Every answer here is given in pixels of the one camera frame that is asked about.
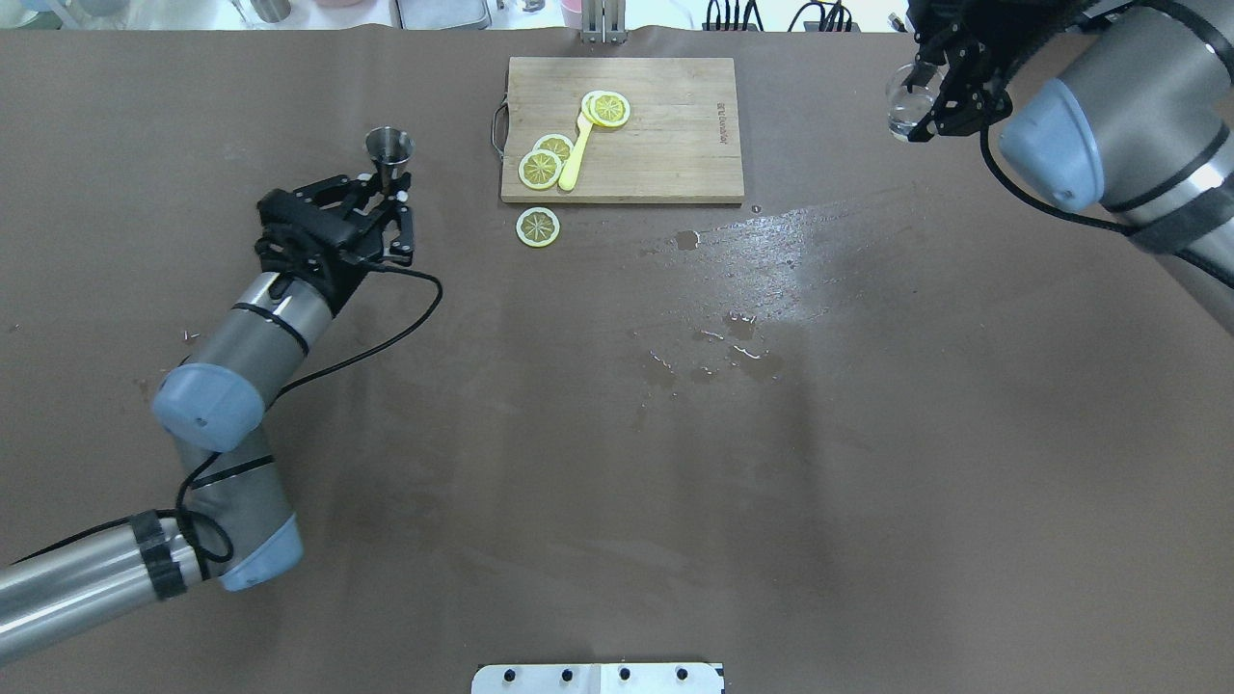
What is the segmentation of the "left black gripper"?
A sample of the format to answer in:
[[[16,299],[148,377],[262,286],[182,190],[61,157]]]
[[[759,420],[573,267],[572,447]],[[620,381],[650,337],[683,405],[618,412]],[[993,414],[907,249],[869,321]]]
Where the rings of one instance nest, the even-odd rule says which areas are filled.
[[[371,270],[404,273],[416,249],[411,184],[404,173],[384,190],[379,177],[362,173],[267,193],[255,204],[255,254],[275,277],[267,294],[285,295],[297,280],[320,295],[350,295]]]

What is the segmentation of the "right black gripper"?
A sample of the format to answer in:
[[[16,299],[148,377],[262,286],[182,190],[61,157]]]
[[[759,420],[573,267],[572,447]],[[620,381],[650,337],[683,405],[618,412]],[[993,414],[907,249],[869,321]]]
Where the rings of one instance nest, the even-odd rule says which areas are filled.
[[[912,144],[967,137],[1012,114],[1009,82],[1093,1],[913,1],[917,43],[907,93],[938,93]]]

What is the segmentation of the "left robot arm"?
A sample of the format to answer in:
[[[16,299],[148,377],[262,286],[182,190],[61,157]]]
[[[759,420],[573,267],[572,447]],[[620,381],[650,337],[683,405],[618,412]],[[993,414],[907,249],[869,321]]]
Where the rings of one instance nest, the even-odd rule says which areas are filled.
[[[304,387],[297,369],[362,282],[410,274],[411,185],[410,173],[337,175],[260,199],[255,282],[151,399],[185,470],[172,508],[99,524],[6,567],[4,663],[204,580],[244,590],[304,558],[263,421]]]

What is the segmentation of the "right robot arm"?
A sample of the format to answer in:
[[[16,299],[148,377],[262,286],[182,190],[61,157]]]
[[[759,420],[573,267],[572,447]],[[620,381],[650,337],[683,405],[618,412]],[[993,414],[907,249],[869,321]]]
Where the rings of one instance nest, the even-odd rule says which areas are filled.
[[[987,170],[1041,212],[1155,258],[1232,328],[1229,1],[1125,1],[1119,19],[1023,106],[1009,84],[1088,1],[912,1],[900,83],[935,98],[906,138],[979,135]]]

